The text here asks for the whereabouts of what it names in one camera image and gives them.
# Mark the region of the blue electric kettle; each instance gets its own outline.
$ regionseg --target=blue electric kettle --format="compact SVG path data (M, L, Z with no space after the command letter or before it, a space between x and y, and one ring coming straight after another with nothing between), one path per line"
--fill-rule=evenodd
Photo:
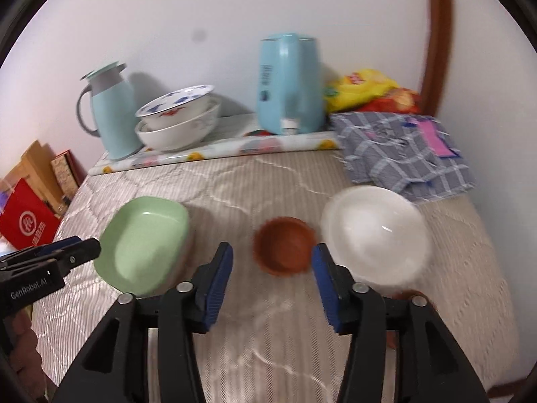
M262 40L257 95L259 124L270 133L319 130L325 114L315 39L284 33Z
M135 116L138 107L134 90L120 74L125 66L114 62L82 77L81 80L86 79L89 84L76 102L76 117L80 126L86 133L101 138L112 160L123 159L143 147L134 132L139 122ZM91 92L91 109L97 130L91 130L82 121L80 100L87 92Z

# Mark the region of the metal screw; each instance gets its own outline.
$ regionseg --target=metal screw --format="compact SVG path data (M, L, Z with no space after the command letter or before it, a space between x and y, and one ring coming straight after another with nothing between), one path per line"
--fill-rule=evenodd
M117 302L120 304L120 305L126 305L127 303L130 303L133 299L133 295L128 293L128 292L125 292L124 294L120 295L118 298L117 298Z
M369 287L365 283L355 283L352 285L352 290L359 294L365 294L369 290Z
M179 292L189 292L194 288L194 285L192 285L189 281L182 281L179 285L177 285L177 290Z
M424 307L427 305L427 299L422 296L414 296L412 297L412 303L414 303L416 306Z

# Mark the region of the folded cloth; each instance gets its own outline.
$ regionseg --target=folded cloth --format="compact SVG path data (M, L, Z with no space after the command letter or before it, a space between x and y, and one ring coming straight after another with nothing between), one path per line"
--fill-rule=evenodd
M433 117L380 112L330 115L354 183L373 181L417 202L447 198L474 187L474 180L442 124ZM419 121L431 121L453 156L439 157Z

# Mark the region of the red paper bag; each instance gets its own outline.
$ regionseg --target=red paper bag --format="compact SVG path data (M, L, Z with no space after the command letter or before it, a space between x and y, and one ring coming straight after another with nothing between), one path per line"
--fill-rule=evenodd
M0 233L21 250L52 242L58 226L60 220L32 191L26 180L19 180L0 215Z

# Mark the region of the white bowl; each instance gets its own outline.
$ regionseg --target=white bowl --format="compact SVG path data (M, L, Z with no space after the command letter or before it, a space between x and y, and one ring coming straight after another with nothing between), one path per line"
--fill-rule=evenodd
M134 131L149 148L159 151L177 151L201 141L215 127L221 102L210 98L208 109L188 121L160 130L150 130L140 121Z
M431 254L429 232L417 208L376 186L336 194L324 208L321 229L334 262L372 287L414 280Z
M141 107L136 116L150 130L160 130L197 117L207 110L213 85L199 85L160 96Z

